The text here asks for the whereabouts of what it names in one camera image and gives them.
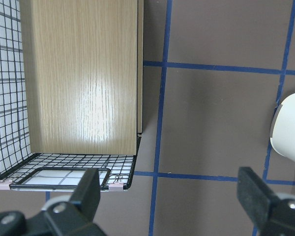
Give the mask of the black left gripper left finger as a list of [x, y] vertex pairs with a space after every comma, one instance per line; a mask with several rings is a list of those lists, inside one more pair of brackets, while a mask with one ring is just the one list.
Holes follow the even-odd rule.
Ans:
[[35, 216], [0, 212], [0, 236], [104, 236], [93, 221], [99, 202], [99, 171], [86, 169], [71, 196], [49, 200]]

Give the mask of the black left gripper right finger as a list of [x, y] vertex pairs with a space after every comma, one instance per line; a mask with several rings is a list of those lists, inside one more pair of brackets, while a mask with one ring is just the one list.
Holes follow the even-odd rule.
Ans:
[[260, 236], [295, 236], [295, 196], [275, 193], [250, 167], [240, 167], [237, 199]]

